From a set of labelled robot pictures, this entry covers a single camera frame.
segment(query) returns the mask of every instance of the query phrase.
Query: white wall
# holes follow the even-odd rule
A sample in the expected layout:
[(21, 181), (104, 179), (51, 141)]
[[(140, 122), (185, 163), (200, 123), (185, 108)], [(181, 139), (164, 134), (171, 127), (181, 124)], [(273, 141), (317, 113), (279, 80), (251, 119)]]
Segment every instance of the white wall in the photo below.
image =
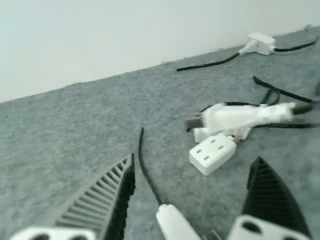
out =
[(1, 0), (0, 102), (320, 25), (319, 0)]

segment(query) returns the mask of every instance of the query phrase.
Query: black cable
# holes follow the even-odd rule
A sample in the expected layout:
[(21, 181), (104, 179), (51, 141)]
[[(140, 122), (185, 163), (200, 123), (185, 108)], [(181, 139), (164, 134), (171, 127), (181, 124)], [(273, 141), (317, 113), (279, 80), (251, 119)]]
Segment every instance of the black cable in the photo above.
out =
[(272, 89), (272, 90), (277, 90), (280, 94), (286, 95), (286, 96), (291, 97), (293, 99), (297, 99), (297, 100), (300, 100), (300, 101), (303, 101), (303, 102), (309, 103), (309, 104), (314, 102), (310, 98), (307, 98), (307, 97), (304, 97), (304, 96), (300, 96), (300, 95), (294, 94), (292, 92), (283, 90), (281, 88), (275, 87), (275, 86), (271, 85), (270, 83), (262, 81), (261, 79), (257, 78), (256, 76), (253, 76), (252, 78), (253, 78), (253, 80), (254, 80), (254, 82), (256, 84), (258, 84), (260, 86), (263, 86), (263, 87), (267, 87), (267, 88)]
[(310, 129), (318, 127), (320, 127), (320, 124), (315, 123), (269, 123), (257, 125), (254, 128)]
[(222, 60), (222, 61), (216, 61), (216, 62), (211, 62), (211, 63), (206, 63), (206, 64), (193, 65), (193, 66), (184, 66), (184, 67), (177, 68), (176, 71), (181, 72), (181, 71), (185, 71), (185, 70), (202, 69), (202, 68), (213, 67), (216, 65), (225, 64), (225, 63), (230, 62), (231, 60), (235, 59), (239, 55), (240, 54), (237, 52), (236, 54), (234, 54), (231, 57), (229, 57), (225, 60)]
[(259, 107), (257, 104), (248, 103), (248, 102), (242, 102), (242, 101), (225, 101), (224, 104), (226, 106), (255, 106)]
[(141, 166), (141, 170), (142, 170), (142, 173), (145, 177), (145, 179), (147, 180), (159, 206), (163, 204), (163, 201), (161, 200), (160, 198), (160, 195), (159, 193), (157, 192), (157, 189), (156, 189), (156, 186), (155, 184), (152, 182), (152, 179), (150, 178), (148, 172), (147, 172), (147, 169), (146, 169), (146, 166), (145, 166), (145, 163), (142, 159), (142, 142), (143, 142), (143, 138), (144, 138), (144, 132), (145, 132), (145, 129), (142, 127), (141, 128), (141, 132), (140, 132), (140, 137), (139, 137), (139, 145), (138, 145), (138, 158), (139, 158), (139, 162), (140, 162), (140, 166)]
[(268, 102), (268, 100), (269, 100), (272, 92), (273, 92), (273, 91), (272, 91), (271, 89), (268, 89), (268, 91), (266, 91), (263, 99), (261, 100), (260, 104), (267, 104), (267, 102)]
[(270, 90), (272, 90), (272, 91), (274, 91), (276, 93), (275, 100), (272, 103), (270, 103), (269, 105), (275, 105), (275, 104), (277, 104), (279, 102), (279, 100), (280, 100), (280, 91), (279, 91), (278, 88), (276, 88), (275, 86), (273, 86), (273, 85), (271, 85), (271, 84), (269, 84), (269, 83), (267, 83), (265, 81), (260, 80), (256, 76), (253, 76), (252, 79), (254, 80), (254, 82), (256, 84), (258, 84), (260, 86), (263, 86), (263, 87), (266, 87), (266, 88), (268, 88), (268, 89), (270, 89)]
[(302, 44), (299, 46), (293, 46), (290, 48), (275, 48), (274, 51), (275, 52), (290, 52), (290, 51), (295, 51), (295, 50), (299, 50), (299, 49), (303, 49), (309, 46), (312, 46), (314, 44), (316, 44), (316, 42), (318, 41), (319, 37), (317, 36), (316, 39), (312, 42), (306, 43), (306, 44)]

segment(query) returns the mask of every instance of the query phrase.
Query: gray carpet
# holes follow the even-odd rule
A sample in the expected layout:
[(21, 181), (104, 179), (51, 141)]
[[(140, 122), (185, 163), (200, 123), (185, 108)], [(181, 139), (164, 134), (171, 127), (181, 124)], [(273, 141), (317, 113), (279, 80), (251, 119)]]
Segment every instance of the gray carpet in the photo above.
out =
[[(320, 27), (276, 37), (278, 47), (306, 43)], [(0, 104), (0, 239), (31, 225), (43, 226), (77, 189), (116, 159), (136, 152), (145, 127), (143, 155), (161, 197), (202, 234), (226, 237), (241, 212), (250, 164), (262, 156), (301, 206), (314, 239), (320, 239), (320, 130), (254, 129), (235, 156), (205, 177), (188, 160), (195, 143), (184, 119), (208, 104), (259, 103), (266, 89), (315, 98), (320, 43), (270, 56), (248, 54), (230, 63), (177, 73), (177, 67), (224, 59), (238, 48), (24, 97)], [(162, 240), (157, 202), (136, 164), (126, 240)]]

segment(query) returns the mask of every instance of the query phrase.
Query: electrical socket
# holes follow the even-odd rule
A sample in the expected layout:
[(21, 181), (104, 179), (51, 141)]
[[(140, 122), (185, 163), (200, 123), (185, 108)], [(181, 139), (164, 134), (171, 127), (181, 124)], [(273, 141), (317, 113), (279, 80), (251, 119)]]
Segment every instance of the electrical socket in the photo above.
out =
[(231, 137), (219, 133), (193, 147), (189, 151), (189, 161), (203, 175), (208, 176), (227, 162), (235, 154), (236, 148)]
[(273, 37), (264, 35), (259, 32), (254, 32), (249, 35), (253, 41), (252, 51), (262, 55), (270, 55), (275, 47), (276, 40)]

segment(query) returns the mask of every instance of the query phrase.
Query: white plug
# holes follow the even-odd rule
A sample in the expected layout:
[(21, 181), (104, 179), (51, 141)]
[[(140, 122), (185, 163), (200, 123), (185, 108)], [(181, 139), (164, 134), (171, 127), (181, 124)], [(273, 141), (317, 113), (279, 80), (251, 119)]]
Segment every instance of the white plug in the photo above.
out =
[(258, 53), (270, 55), (275, 49), (276, 40), (273, 37), (254, 32), (249, 35), (250, 41), (238, 52), (240, 55), (246, 53)]
[(201, 240), (187, 219), (172, 204), (162, 204), (155, 214), (165, 240)]
[(236, 148), (231, 137), (219, 133), (193, 147), (189, 151), (189, 160), (203, 175), (208, 176), (227, 162)]
[(193, 129), (194, 140), (196, 143), (201, 143), (210, 137), (209, 129), (205, 127), (197, 127)]
[(256, 125), (280, 123), (294, 118), (295, 103), (280, 103), (270, 106), (226, 106), (216, 104), (201, 114), (201, 121), (210, 135), (229, 129), (253, 128)]

